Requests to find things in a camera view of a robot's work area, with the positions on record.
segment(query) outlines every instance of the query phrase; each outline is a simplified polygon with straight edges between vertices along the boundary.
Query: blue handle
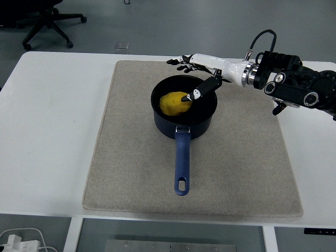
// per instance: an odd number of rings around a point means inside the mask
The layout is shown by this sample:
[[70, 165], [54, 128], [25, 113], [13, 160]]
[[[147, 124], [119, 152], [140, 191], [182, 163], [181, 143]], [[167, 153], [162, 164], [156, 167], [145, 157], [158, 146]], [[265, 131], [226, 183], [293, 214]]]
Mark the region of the blue handle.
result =
[[176, 163], [175, 163], [175, 192], [184, 196], [189, 192], [190, 140], [189, 132], [175, 132]]

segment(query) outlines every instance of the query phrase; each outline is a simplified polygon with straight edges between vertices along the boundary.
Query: lemon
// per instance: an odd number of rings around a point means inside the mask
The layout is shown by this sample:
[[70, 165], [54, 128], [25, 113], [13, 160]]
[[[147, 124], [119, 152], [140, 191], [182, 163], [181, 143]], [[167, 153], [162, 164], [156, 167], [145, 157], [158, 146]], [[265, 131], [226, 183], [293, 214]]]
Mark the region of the lemon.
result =
[[186, 112], [192, 101], [182, 102], [181, 98], [186, 96], [184, 92], [170, 92], [160, 99], [160, 108], [167, 116], [176, 116]]

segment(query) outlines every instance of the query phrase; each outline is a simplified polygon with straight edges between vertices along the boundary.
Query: robotic hand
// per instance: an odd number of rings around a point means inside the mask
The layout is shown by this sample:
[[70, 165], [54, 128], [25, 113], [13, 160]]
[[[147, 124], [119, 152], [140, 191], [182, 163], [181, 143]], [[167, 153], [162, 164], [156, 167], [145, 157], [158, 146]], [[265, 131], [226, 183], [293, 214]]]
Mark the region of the robotic hand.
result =
[[[259, 53], [256, 63], [249, 61], [254, 43], [267, 32], [274, 35], [271, 50]], [[182, 64], [177, 69], [184, 69], [185, 73], [201, 70], [212, 75], [181, 100], [196, 100], [219, 88], [222, 81], [233, 82], [241, 87], [253, 85], [256, 89], [264, 89], [265, 94], [278, 104], [273, 110], [274, 115], [279, 114], [286, 106], [303, 106], [325, 111], [336, 121], [336, 72], [314, 71], [304, 67], [298, 56], [272, 52], [275, 41], [276, 35], [272, 30], [263, 31], [253, 41], [245, 59], [239, 63], [202, 54], [168, 60], [168, 64]], [[276, 75], [268, 82], [271, 73]]]

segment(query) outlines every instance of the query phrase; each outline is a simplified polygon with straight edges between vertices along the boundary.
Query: felt mat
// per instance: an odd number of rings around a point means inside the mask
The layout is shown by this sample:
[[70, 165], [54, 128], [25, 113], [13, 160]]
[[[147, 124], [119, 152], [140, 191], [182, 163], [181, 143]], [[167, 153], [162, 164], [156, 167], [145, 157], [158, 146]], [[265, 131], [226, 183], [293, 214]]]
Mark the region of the felt mat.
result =
[[[118, 61], [83, 196], [86, 209], [187, 215], [303, 214], [269, 96], [225, 83], [210, 127], [191, 141], [190, 192], [174, 192], [175, 140], [156, 127], [151, 92], [183, 74], [165, 62]], [[191, 72], [205, 80], [209, 74]]]

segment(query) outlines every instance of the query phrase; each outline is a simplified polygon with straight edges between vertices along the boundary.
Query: office chair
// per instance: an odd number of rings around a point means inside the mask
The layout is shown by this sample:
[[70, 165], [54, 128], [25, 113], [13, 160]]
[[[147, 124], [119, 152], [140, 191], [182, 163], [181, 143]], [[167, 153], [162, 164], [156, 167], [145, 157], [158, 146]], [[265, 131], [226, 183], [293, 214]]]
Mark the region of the office chair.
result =
[[58, 34], [60, 34], [66, 41], [67, 47], [72, 48], [73, 43], [69, 37], [54, 23], [56, 20], [64, 20], [71, 18], [80, 18], [82, 23], [86, 23], [87, 19], [83, 14], [59, 14], [58, 9], [54, 8], [55, 5], [61, 3], [63, 0], [25, 0], [22, 1], [22, 8], [26, 13], [39, 13], [39, 16], [31, 17], [28, 19], [17, 21], [18, 28], [22, 27], [27, 22], [32, 20], [37, 21], [35, 26], [22, 41], [22, 45], [26, 50], [30, 50], [32, 47], [28, 42], [46, 25], [48, 28], [53, 28]]

